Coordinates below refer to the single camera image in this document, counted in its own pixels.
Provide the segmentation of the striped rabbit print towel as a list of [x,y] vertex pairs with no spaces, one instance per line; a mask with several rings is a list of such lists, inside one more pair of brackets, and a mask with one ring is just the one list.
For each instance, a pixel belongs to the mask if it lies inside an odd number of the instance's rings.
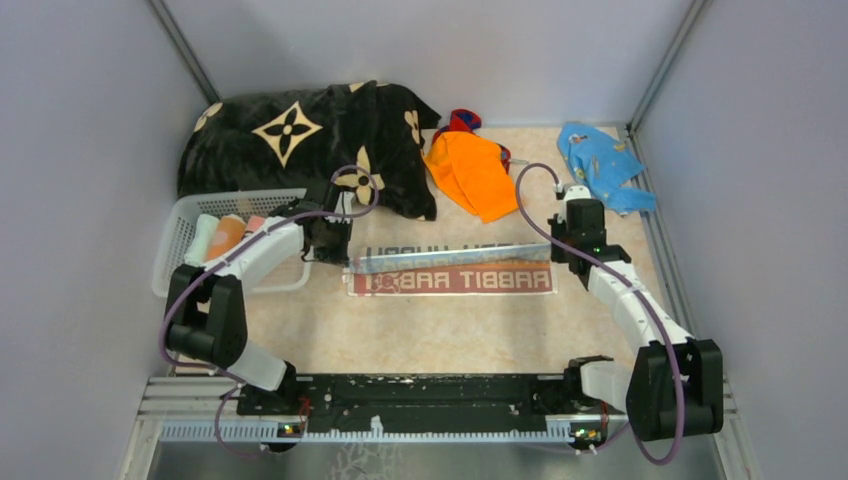
[[542,244],[368,249],[344,270],[354,297],[554,294],[557,276]]

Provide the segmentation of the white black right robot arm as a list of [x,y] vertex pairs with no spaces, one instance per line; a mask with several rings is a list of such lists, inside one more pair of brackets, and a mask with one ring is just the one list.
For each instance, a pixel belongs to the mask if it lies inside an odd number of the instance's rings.
[[603,355],[571,360],[567,406],[588,412],[604,402],[627,415],[643,442],[719,432],[723,355],[716,342],[696,339],[663,310],[625,249],[608,243],[600,201],[565,194],[559,203],[548,221],[552,261],[567,265],[610,310],[635,354],[630,367]]

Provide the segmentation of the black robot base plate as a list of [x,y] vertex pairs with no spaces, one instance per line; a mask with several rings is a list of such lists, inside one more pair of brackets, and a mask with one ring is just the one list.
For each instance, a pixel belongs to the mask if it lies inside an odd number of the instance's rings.
[[302,374],[283,391],[245,387],[237,412],[292,416],[319,432],[364,430],[378,416],[400,433],[529,431],[554,416],[602,432],[620,416],[562,374]]

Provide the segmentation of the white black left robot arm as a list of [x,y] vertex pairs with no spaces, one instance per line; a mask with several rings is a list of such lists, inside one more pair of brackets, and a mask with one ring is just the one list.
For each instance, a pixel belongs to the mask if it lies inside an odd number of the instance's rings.
[[295,368],[252,342],[246,297],[279,264],[299,257],[345,265],[356,218],[353,192],[320,182],[300,198],[265,214],[235,246],[200,266],[183,264],[171,275],[158,344],[176,365],[208,368],[261,389],[260,399],[277,414],[300,399]]

